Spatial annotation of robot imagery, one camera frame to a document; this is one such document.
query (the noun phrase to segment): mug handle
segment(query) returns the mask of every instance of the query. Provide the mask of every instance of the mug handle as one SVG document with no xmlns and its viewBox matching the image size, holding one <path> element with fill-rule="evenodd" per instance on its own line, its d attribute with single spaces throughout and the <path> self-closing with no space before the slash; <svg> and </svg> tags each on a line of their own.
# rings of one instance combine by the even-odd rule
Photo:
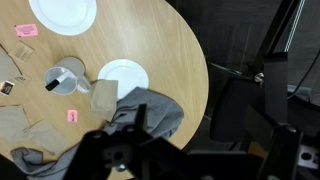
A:
<svg viewBox="0 0 320 180">
<path fill-rule="evenodd" d="M 86 77 L 82 76 L 82 79 L 79 79 L 77 89 L 83 94 L 87 94 L 90 92 L 91 85 Z"/>
</svg>

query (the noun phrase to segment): fabric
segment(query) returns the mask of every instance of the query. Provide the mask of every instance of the fabric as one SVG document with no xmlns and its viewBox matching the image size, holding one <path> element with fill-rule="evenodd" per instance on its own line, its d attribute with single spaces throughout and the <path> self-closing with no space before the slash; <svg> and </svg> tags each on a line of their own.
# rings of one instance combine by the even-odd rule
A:
<svg viewBox="0 0 320 180">
<path fill-rule="evenodd" d="M 0 82 L 14 79 L 21 73 L 10 56 L 0 45 Z"/>
<path fill-rule="evenodd" d="M 99 80 L 92 89 L 91 111 L 110 122 L 117 110 L 118 81 Z"/>
<path fill-rule="evenodd" d="M 25 130 L 28 139 L 34 140 L 38 146 L 44 148 L 52 155 L 68 149 L 69 145 L 62 135 L 46 120 Z"/>
<path fill-rule="evenodd" d="M 8 144 L 15 144 L 27 139 L 24 129 L 29 122 L 22 106 L 0 107 L 0 136 Z"/>
<path fill-rule="evenodd" d="M 105 131 L 112 134 L 128 124 L 133 124 L 140 104 L 147 104 L 146 131 L 153 137 L 169 139 L 184 117 L 181 107 L 172 99 L 150 90 L 136 88 L 118 102 L 112 126 L 107 126 Z"/>
<path fill-rule="evenodd" d="M 114 126 L 106 125 L 108 133 L 119 130 L 124 124 L 133 123 L 139 104 L 147 104 L 148 129 L 153 136 L 169 138 L 178 128 L 183 118 L 183 111 L 172 99 L 155 92 L 136 88 L 118 102 L 118 110 L 114 116 Z M 62 179 L 66 173 L 78 146 L 70 149 L 57 162 L 44 164 L 42 152 L 20 148 L 11 151 L 15 164 L 31 180 Z"/>
</svg>

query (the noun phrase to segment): gray cloth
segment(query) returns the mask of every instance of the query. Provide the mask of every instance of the gray cloth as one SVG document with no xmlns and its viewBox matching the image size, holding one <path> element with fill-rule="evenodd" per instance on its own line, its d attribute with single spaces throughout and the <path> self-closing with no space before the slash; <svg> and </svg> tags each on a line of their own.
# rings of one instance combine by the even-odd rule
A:
<svg viewBox="0 0 320 180">
<path fill-rule="evenodd" d="M 106 126 L 104 130 L 112 134 L 128 124 L 133 124 L 140 104 L 147 104 L 146 131 L 150 135 L 169 139 L 177 131 L 184 116 L 180 106 L 166 96 L 141 88 L 134 89 L 118 102 L 112 126 Z"/>
<path fill-rule="evenodd" d="M 169 138 L 178 128 L 183 118 L 183 111 L 173 100 L 148 90 L 136 88 L 118 102 L 114 116 L 114 126 L 106 126 L 104 131 L 113 133 L 125 124 L 132 123 L 139 104 L 147 104 L 147 131 L 154 137 Z M 62 179 L 77 151 L 77 146 L 65 152 L 57 162 L 43 164 L 42 152 L 20 148 L 11 151 L 15 164 L 31 180 Z"/>
</svg>

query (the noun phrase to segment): small label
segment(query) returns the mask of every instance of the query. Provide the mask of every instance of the small label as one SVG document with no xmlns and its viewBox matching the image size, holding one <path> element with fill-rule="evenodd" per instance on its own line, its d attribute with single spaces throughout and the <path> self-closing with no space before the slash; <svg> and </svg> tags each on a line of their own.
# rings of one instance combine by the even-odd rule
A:
<svg viewBox="0 0 320 180">
<path fill-rule="evenodd" d="M 25 86 L 31 81 L 31 78 L 26 75 L 22 75 L 11 80 L 15 85 Z"/>
<path fill-rule="evenodd" d="M 78 122 L 77 110 L 68 110 L 68 122 Z"/>
<path fill-rule="evenodd" d="M 13 51 L 9 53 L 9 56 L 21 62 L 26 62 L 33 53 L 33 51 L 34 50 L 30 48 L 28 45 L 19 41 L 16 44 L 16 47 L 13 49 Z"/>
<path fill-rule="evenodd" d="M 9 81 L 2 82 L 0 84 L 0 93 L 9 96 L 13 86 L 14 84 Z"/>
<path fill-rule="evenodd" d="M 38 36 L 38 29 L 35 24 L 15 25 L 14 29 L 18 37 Z"/>
</svg>

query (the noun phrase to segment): dark floor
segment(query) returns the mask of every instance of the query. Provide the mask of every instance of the dark floor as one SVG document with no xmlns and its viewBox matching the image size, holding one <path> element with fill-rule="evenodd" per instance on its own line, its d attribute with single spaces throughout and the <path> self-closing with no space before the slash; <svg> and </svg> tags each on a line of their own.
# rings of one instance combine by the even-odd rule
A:
<svg viewBox="0 0 320 180">
<path fill-rule="evenodd" d="M 245 71 L 252 62 L 280 5 L 279 0 L 167 0 L 187 21 L 208 62 Z M 295 36 L 289 49 L 288 83 L 297 85 L 320 48 L 320 1 L 305 2 Z M 276 50 L 284 49 L 293 18 Z M 313 103 L 320 105 L 319 62 L 303 83 L 313 90 Z M 185 147 L 186 151 L 220 150 L 209 138 L 210 116 L 230 75 L 208 66 L 210 93 L 198 131 Z"/>
</svg>

